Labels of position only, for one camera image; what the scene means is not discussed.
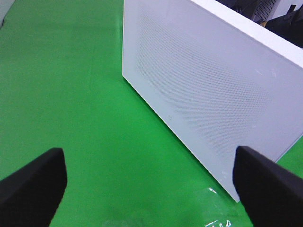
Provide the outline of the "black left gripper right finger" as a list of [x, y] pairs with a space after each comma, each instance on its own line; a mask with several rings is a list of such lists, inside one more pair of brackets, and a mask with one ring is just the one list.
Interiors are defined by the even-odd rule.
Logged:
[[255, 227], [301, 227], [303, 180], [248, 146], [235, 152], [232, 181]]

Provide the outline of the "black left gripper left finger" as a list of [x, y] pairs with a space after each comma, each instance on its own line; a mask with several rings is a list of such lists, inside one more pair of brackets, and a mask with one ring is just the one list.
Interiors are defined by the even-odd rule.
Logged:
[[62, 148], [52, 148], [0, 182], [2, 227], [48, 227], [67, 187]]

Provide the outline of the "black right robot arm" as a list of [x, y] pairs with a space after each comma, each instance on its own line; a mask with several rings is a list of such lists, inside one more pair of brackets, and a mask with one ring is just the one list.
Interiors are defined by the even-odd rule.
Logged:
[[292, 44], [303, 47], [303, 7], [266, 22], [265, 28]]

